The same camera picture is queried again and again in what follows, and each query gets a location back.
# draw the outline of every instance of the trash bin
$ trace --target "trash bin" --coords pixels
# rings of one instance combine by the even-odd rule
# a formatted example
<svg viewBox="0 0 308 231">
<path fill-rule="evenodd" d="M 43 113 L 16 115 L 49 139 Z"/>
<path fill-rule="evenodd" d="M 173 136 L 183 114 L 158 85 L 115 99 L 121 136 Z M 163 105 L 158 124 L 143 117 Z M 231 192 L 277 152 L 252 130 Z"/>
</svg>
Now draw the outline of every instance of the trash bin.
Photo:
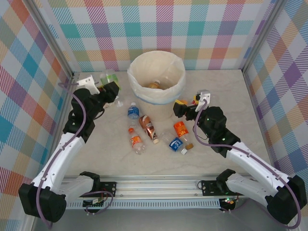
<svg viewBox="0 0 308 231">
<path fill-rule="evenodd" d="M 152 121 L 170 118 L 186 83 L 182 59 L 170 52 L 150 51 L 138 56 L 127 72 L 142 112 Z M 161 89 L 147 88 L 155 80 L 160 81 Z"/>
</svg>

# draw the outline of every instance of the bottle label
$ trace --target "bottle label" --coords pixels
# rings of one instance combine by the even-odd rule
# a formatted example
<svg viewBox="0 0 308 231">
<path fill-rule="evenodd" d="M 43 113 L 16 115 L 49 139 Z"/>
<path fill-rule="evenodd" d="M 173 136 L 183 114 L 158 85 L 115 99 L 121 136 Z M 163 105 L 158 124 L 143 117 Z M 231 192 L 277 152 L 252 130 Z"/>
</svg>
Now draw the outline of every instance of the bottle label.
<svg viewBox="0 0 308 231">
<path fill-rule="evenodd" d="M 130 139 L 130 143 L 131 143 L 131 146 L 132 146 L 132 147 L 134 147 L 134 145 L 135 145 L 136 143 L 141 143 L 141 142 L 142 142 L 142 140 L 141 140 L 140 136 L 135 136 L 135 137 L 132 137 L 132 138 Z"/>
<path fill-rule="evenodd" d="M 177 151 L 180 146 L 183 144 L 183 142 L 176 137 L 173 141 L 171 141 L 171 143 L 169 144 L 169 147 L 173 150 L 173 151 Z"/>
<path fill-rule="evenodd" d="M 178 134 L 178 137 L 181 137 L 182 135 L 188 134 L 188 130 L 185 126 L 185 124 L 181 121 L 173 125 L 175 131 Z"/>
<path fill-rule="evenodd" d="M 148 88 L 157 89 L 157 88 L 159 88 L 159 85 L 157 83 L 150 83 Z"/>
<path fill-rule="evenodd" d="M 144 132 L 151 138 L 151 140 L 157 139 L 154 126 L 147 115 L 141 116 L 139 118 L 139 123 L 143 128 Z"/>
<path fill-rule="evenodd" d="M 138 107 L 135 107 L 135 106 L 129 107 L 127 115 L 129 116 L 130 114 L 136 114 L 137 116 L 139 116 Z"/>
</svg>

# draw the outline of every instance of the bottle cap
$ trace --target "bottle cap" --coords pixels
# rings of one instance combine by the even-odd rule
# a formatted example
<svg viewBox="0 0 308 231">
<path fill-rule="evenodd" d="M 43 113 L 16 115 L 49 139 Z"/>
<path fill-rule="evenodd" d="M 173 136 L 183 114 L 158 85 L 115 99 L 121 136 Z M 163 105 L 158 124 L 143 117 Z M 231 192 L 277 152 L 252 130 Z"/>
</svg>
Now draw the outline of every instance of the bottle cap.
<svg viewBox="0 0 308 231">
<path fill-rule="evenodd" d="M 192 143 L 187 144 L 187 145 L 185 146 L 185 148 L 186 148 L 187 150 L 190 150 L 190 149 L 193 148 L 193 144 L 192 144 Z"/>
<path fill-rule="evenodd" d="M 187 149 L 184 148 L 184 149 L 181 151 L 181 153 L 182 153 L 183 155 L 185 155 L 185 154 L 187 153 Z"/>
<path fill-rule="evenodd" d="M 159 139 L 153 140 L 153 143 L 154 143 L 154 144 L 157 144 L 158 142 L 159 142 Z"/>
</svg>

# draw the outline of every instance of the metal frame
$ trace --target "metal frame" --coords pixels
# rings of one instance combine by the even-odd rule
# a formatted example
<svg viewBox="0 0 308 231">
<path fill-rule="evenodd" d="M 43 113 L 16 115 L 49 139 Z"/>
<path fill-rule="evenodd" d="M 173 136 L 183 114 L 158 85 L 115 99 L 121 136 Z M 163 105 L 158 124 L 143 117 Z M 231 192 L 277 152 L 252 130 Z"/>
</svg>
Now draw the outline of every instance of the metal frame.
<svg viewBox="0 0 308 231">
<path fill-rule="evenodd" d="M 55 31 L 58 34 L 59 40 L 61 41 L 61 44 L 63 45 L 65 51 L 67 52 L 67 55 L 70 57 L 71 60 L 71 64 L 72 64 L 72 68 L 74 68 L 74 71 L 81 71 L 80 66 L 78 64 L 78 61 L 76 59 L 76 57 L 74 56 L 74 53 L 70 47 L 70 45 L 68 44 L 68 41 L 65 37 L 64 32 L 62 31 L 60 24 L 55 16 L 55 14 L 53 13 L 53 10 L 48 2 L 48 0 L 40 0 L 40 3 L 46 13 L 46 15 L 48 16 L 48 19 L 50 20 L 51 24 L 53 25 Z"/>
<path fill-rule="evenodd" d="M 270 34 L 276 20 L 278 19 L 281 11 L 283 10 L 284 6 L 286 5 L 288 0 L 277 0 L 276 4 L 274 5 L 272 11 L 269 14 L 268 19 L 266 20 L 264 27 L 262 28 L 260 35 L 254 44 L 253 48 L 251 49 L 246 62 L 242 68 L 243 75 L 245 76 L 246 72 L 254 62 L 257 54 L 259 53 L 264 41 L 267 39 L 268 35 Z"/>
<path fill-rule="evenodd" d="M 32 0 L 23 0 L 24 5 L 27 7 L 28 11 L 30 12 L 31 16 L 33 17 L 34 21 L 39 27 L 40 32 L 43 34 L 44 38 L 46 39 L 48 45 L 52 49 L 55 57 L 58 59 L 60 65 L 62 66 L 63 70 L 65 71 L 66 75 L 73 77 L 73 71 L 70 68 L 64 54 L 62 53 L 57 41 L 55 40 L 52 32 L 50 31 L 48 25 L 46 24 L 42 14 L 40 13 L 39 9 L 37 8 L 36 4 Z"/>
<path fill-rule="evenodd" d="M 102 209 L 107 207 L 110 199 L 103 206 L 91 207 L 91 209 Z M 155 200 L 131 200 L 131 199 L 114 199 L 108 209 L 186 209 L 186 208 L 221 208 L 219 199 L 202 198 L 202 199 L 155 199 Z M 69 209 L 85 209 L 83 200 L 76 200 L 66 207 Z"/>
<path fill-rule="evenodd" d="M 168 175 L 168 176 L 101 176 L 103 182 L 116 182 L 116 196 L 119 200 L 153 199 L 218 199 L 231 196 L 203 196 L 197 183 L 201 180 L 216 180 L 217 175 Z M 64 177 L 62 187 L 77 176 Z"/>
<path fill-rule="evenodd" d="M 70 79 L 68 81 L 68 83 L 72 83 L 74 81 L 75 81 L 74 79 Z M 76 86 L 68 86 L 67 88 L 68 88 L 69 91 L 73 92 L 77 87 Z M 46 162 L 48 161 L 48 159 L 52 155 L 53 151 L 58 146 L 59 141 L 61 139 L 62 130 L 65 126 L 65 123 L 67 122 L 68 114 L 71 111 L 71 99 L 72 99 L 72 97 L 69 94 L 66 94 L 66 97 L 65 97 L 63 105 L 62 105 L 58 126 L 55 130 L 53 140 L 52 140 L 52 143 L 51 143 L 51 148 L 50 148 L 50 151 L 49 151 L 49 154 L 48 154 L 48 158 L 46 159 Z"/>
</svg>

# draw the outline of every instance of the plaid wallpaper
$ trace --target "plaid wallpaper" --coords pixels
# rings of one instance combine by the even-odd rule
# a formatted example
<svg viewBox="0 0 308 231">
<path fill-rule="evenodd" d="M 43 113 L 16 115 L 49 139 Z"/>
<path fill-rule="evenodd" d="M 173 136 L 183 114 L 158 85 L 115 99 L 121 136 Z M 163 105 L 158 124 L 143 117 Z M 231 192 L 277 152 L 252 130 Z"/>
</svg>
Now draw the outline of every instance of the plaid wallpaper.
<svg viewBox="0 0 308 231">
<path fill-rule="evenodd" d="M 127 70 L 152 50 L 173 52 L 188 70 L 239 69 L 275 0 L 35 2 L 72 69 L 90 72 Z"/>
<path fill-rule="evenodd" d="M 0 0 L 0 231 L 23 219 L 17 192 L 45 163 L 67 80 L 22 0 Z"/>
<path fill-rule="evenodd" d="M 246 79 L 275 167 L 308 192 L 307 12 L 308 0 L 288 1 Z"/>
</svg>

